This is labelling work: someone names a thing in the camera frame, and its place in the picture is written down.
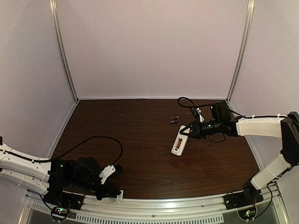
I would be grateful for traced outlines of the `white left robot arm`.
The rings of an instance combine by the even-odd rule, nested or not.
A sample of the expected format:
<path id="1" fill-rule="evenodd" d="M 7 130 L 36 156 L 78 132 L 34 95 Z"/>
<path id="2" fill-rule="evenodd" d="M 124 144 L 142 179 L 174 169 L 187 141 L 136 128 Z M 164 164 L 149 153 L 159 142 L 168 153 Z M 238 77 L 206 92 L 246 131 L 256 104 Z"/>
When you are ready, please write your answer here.
<path id="1" fill-rule="evenodd" d="M 77 160 L 63 160 L 61 156 L 38 158 L 0 144 L 0 176 L 39 193 L 51 204 L 63 204 L 75 198 L 74 194 L 63 191 L 70 186 L 93 192 L 98 200 L 117 197 L 122 191 L 109 181 L 109 177 L 121 170 L 122 167 L 115 164 L 101 168 L 93 157 Z"/>

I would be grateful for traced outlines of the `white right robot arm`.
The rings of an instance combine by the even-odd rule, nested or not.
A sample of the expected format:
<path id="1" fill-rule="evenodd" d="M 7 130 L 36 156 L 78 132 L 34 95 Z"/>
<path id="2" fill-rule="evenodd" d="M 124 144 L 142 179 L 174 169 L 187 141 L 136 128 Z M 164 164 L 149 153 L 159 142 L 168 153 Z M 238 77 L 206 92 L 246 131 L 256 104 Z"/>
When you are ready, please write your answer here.
<path id="1" fill-rule="evenodd" d="M 265 137 L 281 140 L 282 149 L 262 170 L 255 174 L 243 190 L 253 193 L 280 178 L 299 164 L 299 115 L 297 112 L 277 115 L 245 116 L 233 111 L 225 100 L 196 105 L 178 105 L 190 110 L 194 121 L 184 126 L 179 134 L 193 139 L 212 135 L 224 137 Z"/>

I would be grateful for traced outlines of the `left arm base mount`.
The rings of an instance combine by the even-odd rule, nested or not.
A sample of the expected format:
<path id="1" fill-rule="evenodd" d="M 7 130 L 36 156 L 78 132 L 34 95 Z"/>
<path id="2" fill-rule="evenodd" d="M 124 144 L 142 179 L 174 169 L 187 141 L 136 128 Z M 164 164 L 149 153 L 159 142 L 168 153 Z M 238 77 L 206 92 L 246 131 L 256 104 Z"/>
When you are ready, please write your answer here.
<path id="1" fill-rule="evenodd" d="M 71 213 L 71 210 L 80 210 L 83 205 L 84 196 L 72 193 L 61 192 L 54 194 L 48 192 L 40 195 L 44 205 L 50 209 L 50 216 L 56 222 L 64 221 Z"/>

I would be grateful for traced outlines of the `white remote control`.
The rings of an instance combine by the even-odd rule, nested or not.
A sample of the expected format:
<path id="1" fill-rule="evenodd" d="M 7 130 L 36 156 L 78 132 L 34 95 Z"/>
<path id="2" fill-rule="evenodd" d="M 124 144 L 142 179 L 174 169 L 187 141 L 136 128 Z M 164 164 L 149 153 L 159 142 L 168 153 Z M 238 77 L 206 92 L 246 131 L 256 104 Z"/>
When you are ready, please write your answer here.
<path id="1" fill-rule="evenodd" d="M 179 128 L 178 134 L 176 136 L 176 139 L 175 139 L 174 144 L 173 144 L 172 149 L 171 149 L 171 153 L 176 155 L 176 156 L 181 156 L 182 155 L 182 153 L 184 151 L 184 148 L 186 146 L 187 140 L 188 140 L 187 136 L 184 136 L 184 135 L 180 134 L 180 130 L 183 127 L 184 127 L 184 125 L 182 125 Z"/>

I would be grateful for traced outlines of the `white battery cover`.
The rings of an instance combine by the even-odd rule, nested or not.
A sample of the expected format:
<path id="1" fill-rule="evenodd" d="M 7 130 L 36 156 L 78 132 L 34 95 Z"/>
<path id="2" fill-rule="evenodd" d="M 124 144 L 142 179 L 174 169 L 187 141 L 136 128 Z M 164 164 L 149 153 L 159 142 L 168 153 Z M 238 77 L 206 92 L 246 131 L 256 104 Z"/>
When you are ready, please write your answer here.
<path id="1" fill-rule="evenodd" d="M 116 202 L 118 202 L 118 203 L 123 202 L 123 194 L 124 194 L 124 191 L 120 190 L 120 193 L 116 196 Z"/>

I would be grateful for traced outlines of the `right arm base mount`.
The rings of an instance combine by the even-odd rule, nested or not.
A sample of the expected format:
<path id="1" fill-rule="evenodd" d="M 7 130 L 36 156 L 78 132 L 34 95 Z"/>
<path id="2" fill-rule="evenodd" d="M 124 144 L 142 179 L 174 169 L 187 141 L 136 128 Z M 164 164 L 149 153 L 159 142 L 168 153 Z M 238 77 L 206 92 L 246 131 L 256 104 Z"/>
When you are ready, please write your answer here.
<path id="1" fill-rule="evenodd" d="M 257 217 L 256 204 L 263 201 L 262 192 L 256 189 L 250 180 L 243 185 L 239 193 L 229 192 L 224 197 L 226 210 L 241 209 L 238 215 L 242 220 L 254 220 Z"/>

